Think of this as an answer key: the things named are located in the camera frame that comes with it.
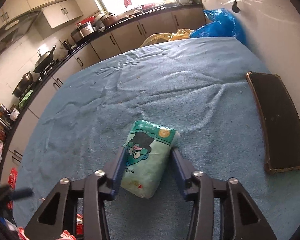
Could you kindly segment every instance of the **frying pan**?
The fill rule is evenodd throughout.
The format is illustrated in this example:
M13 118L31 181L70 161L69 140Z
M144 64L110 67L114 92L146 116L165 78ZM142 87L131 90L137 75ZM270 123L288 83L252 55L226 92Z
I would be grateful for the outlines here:
M53 51L56 49L57 45L54 45L51 51L47 51L45 54L39 54L39 59L35 63L34 73L41 73L53 60Z

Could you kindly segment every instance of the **green snack package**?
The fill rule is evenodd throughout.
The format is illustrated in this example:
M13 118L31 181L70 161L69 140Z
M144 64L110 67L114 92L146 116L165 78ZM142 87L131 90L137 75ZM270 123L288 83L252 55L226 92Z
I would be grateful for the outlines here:
M136 121L125 147L126 168L121 187L138 197L151 198L167 165L178 131L147 121Z

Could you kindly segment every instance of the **cartoon character print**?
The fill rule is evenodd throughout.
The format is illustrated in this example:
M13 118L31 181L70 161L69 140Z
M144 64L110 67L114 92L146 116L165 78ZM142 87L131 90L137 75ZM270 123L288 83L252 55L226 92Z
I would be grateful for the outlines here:
M135 136L126 146L126 166L133 165L141 160L146 160L151 152L150 144L153 141L154 139L147 134L143 132L136 132Z

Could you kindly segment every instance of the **smartphone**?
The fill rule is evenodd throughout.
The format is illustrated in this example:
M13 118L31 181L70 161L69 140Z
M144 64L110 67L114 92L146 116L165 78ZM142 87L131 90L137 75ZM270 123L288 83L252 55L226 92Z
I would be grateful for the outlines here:
M300 119L293 101L276 74L246 74L261 121L268 173L300 170Z

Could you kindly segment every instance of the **phone screen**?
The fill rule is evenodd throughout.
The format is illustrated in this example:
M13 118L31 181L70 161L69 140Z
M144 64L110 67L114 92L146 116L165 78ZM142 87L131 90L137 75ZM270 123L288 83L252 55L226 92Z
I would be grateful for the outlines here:
M300 166L300 119L282 80L264 73L249 73L249 77L265 121L270 165L274 169Z

